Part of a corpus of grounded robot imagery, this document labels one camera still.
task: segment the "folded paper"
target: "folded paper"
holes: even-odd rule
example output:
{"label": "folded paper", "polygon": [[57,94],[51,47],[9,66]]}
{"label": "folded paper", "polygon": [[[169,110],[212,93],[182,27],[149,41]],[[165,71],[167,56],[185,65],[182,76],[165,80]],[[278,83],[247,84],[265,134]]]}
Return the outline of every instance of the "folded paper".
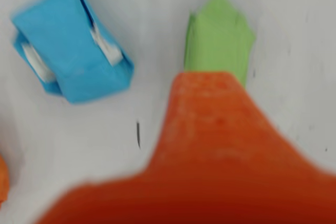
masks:
{"label": "folded paper", "polygon": [[39,0],[12,21],[14,47],[46,92],[78,103],[129,87],[133,62],[87,0]]}
{"label": "folded paper", "polygon": [[210,0],[199,13],[190,16],[184,68],[228,71],[245,85],[254,41],[246,18],[229,0]]}

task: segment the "orange paper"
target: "orange paper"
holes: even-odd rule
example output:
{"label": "orange paper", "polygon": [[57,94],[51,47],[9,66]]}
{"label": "orange paper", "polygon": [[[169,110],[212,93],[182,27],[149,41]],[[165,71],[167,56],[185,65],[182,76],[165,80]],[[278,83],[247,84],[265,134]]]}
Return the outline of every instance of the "orange paper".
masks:
{"label": "orange paper", "polygon": [[336,179],[232,75],[183,73],[147,169],[70,191],[38,222],[53,223],[336,223]]}

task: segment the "black mark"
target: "black mark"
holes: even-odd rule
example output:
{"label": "black mark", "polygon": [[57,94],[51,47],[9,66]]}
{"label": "black mark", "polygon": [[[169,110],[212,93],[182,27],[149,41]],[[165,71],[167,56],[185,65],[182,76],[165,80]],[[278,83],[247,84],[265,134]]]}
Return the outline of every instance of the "black mark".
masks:
{"label": "black mark", "polygon": [[139,145],[139,148],[140,148],[140,123],[139,122],[137,122],[136,123],[137,125],[137,127],[136,127],[136,136],[137,136],[137,138],[138,138],[138,145]]}

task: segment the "orange folded paper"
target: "orange folded paper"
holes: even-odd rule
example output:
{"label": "orange folded paper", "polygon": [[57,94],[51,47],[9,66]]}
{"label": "orange folded paper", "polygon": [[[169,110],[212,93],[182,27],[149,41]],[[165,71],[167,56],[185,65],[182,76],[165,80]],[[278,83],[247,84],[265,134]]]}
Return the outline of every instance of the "orange folded paper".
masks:
{"label": "orange folded paper", "polygon": [[302,158],[232,75],[183,73],[147,169],[79,187],[38,223],[336,223],[336,179]]}
{"label": "orange folded paper", "polygon": [[1,204],[7,200],[8,192],[9,192],[8,168],[5,161],[0,156],[0,207]]}

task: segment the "blue origami box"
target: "blue origami box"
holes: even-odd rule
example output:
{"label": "blue origami box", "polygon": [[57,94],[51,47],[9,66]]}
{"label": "blue origami box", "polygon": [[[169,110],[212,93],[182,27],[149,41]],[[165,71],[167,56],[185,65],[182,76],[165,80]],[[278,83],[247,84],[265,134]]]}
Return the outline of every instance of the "blue origami box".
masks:
{"label": "blue origami box", "polygon": [[130,86],[133,62],[87,0],[40,0],[12,22],[18,30],[14,47],[46,92],[78,103]]}

